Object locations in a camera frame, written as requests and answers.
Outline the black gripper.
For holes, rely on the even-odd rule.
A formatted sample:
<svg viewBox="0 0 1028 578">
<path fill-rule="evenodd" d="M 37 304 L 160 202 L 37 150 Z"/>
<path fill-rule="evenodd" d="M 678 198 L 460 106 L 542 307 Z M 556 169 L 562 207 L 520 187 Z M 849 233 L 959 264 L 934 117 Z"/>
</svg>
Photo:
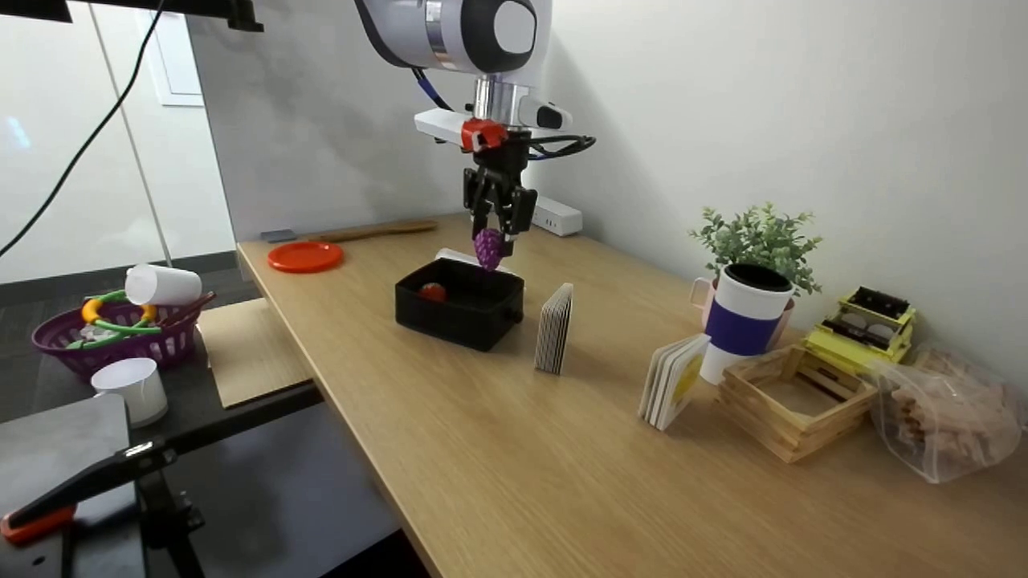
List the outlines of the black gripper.
<svg viewBox="0 0 1028 578">
<path fill-rule="evenodd" d="M 473 155 L 473 167 L 463 169 L 463 205 L 473 219 L 473 243 L 489 243 L 489 219 L 499 219 L 504 231 L 504 252 L 515 252 L 520 231 L 533 223 L 535 192 L 520 182 L 526 167 L 526 132 L 509 132 L 502 146 Z"/>
</svg>

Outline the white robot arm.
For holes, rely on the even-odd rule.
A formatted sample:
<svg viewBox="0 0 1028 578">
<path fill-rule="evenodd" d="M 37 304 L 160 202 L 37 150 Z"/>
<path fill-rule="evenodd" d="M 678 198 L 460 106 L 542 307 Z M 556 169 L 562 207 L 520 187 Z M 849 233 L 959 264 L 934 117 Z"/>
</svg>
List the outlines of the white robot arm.
<svg viewBox="0 0 1028 578">
<path fill-rule="evenodd" d="M 463 205 L 484 270 L 515 252 L 533 223 L 535 192 L 520 182 L 530 132 L 562 113 L 526 92 L 549 38 L 549 0 L 355 0 L 373 48 L 408 68 L 432 99 L 413 128 L 473 157 Z"/>
</svg>

